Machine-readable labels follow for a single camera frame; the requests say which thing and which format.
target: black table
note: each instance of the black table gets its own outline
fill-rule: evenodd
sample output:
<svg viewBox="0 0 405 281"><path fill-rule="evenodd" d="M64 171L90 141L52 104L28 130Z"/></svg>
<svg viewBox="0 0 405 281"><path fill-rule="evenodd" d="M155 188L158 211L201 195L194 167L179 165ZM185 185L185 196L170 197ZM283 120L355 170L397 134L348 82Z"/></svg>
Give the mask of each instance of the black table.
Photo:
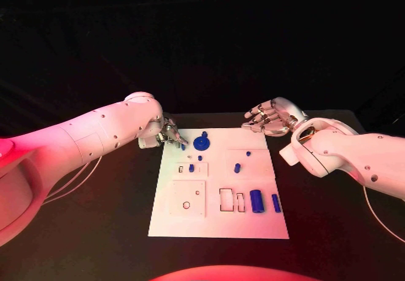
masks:
<svg viewBox="0 0 405 281"><path fill-rule="evenodd" d="M349 111L309 111L359 132ZM175 115L181 128L232 128L244 114ZM84 186L47 204L0 248L2 280L147 280L205 265L251 265L323 280L404 280L405 244L372 217L364 189L342 171L315 177L267 137L290 240L147 237L163 148L132 142L101 160ZM378 215L405 236L405 203L371 191Z"/></svg>

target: white cable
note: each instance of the white cable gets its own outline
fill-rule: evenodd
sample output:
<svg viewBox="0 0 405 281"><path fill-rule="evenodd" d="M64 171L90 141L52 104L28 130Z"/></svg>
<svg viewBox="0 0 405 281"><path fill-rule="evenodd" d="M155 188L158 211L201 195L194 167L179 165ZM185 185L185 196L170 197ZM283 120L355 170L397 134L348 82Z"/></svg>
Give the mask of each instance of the white cable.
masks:
<svg viewBox="0 0 405 281"><path fill-rule="evenodd" d="M394 235L394 237L398 238L398 240L405 243L405 240L390 230L390 228L387 227L387 225L385 225L385 224L382 223L382 221L379 220L378 215L377 215L375 212L374 212L372 205L369 204L369 197L368 197L368 192L367 192L367 190L365 190L365 200L367 200L367 202L368 202L369 210L372 211L374 216L375 216L378 222L381 223L381 225L384 226L384 228L387 229L387 231Z"/></svg>
<svg viewBox="0 0 405 281"><path fill-rule="evenodd" d="M93 172L96 171L96 168L97 168L97 166L98 166L98 163L100 163L100 161L101 161L101 158L103 158L103 156L100 156L98 162L97 162L97 164L96 164L96 167L94 167L93 170L91 170L91 173L88 174L88 176L87 176L87 178L83 180L83 182L77 185L77 187L75 187L70 192L67 192L65 194L62 194L62 195L60 195L58 197L52 198L51 200L45 201L45 202L42 203L42 205L45 205L47 203L52 202L54 200L62 198L65 195L68 195L70 193L72 193L72 192L80 188L80 186L85 183L87 179L90 178Z"/></svg>
<svg viewBox="0 0 405 281"><path fill-rule="evenodd" d="M60 191L62 191L67 186L72 183L72 181L77 179L77 177L81 175L83 171L85 170L87 166L88 166L90 162L84 165L83 169L78 171L75 177L67 182L67 184L55 191L52 192L48 196L47 199L49 199L51 196L54 196Z"/></svg>

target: blue object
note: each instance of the blue object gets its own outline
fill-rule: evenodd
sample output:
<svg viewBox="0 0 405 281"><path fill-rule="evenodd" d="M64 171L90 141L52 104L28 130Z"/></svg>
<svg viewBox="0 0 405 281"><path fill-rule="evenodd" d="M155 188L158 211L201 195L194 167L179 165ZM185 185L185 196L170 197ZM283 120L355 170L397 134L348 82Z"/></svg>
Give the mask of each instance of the blue object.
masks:
<svg viewBox="0 0 405 281"><path fill-rule="evenodd" d="M195 139L195 142L192 145L195 146L195 149L199 151L204 151L209 148L209 134L207 131L202 132L202 135Z"/></svg>
<svg viewBox="0 0 405 281"><path fill-rule="evenodd" d="M240 163L237 163L234 171L235 171L235 173L241 172L241 164Z"/></svg>
<svg viewBox="0 0 405 281"><path fill-rule="evenodd" d="M260 190L251 190L251 210L254 213L264 212L264 199L261 198Z"/></svg>
<svg viewBox="0 0 405 281"><path fill-rule="evenodd" d="M273 194L273 204L274 204L274 210L277 213L281 212L281 208L280 208L280 203L279 203L279 197L277 194Z"/></svg>

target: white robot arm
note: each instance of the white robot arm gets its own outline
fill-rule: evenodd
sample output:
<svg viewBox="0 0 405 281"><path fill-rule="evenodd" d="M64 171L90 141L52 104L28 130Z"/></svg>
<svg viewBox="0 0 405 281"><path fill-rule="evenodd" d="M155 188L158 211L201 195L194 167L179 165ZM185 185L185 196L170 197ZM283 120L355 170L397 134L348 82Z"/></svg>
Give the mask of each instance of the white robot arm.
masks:
<svg viewBox="0 0 405 281"><path fill-rule="evenodd" d="M247 112L254 119L243 128L270 136L293 132L280 151L290 165L303 164L318 177L339 169L361 185L405 199L405 138L368 133L359 135L341 121L310 119L286 99L276 98Z"/></svg>
<svg viewBox="0 0 405 281"><path fill-rule="evenodd" d="M0 246L28 226L60 179L136 138L142 148L163 141L188 145L146 92L55 126L0 139Z"/></svg>

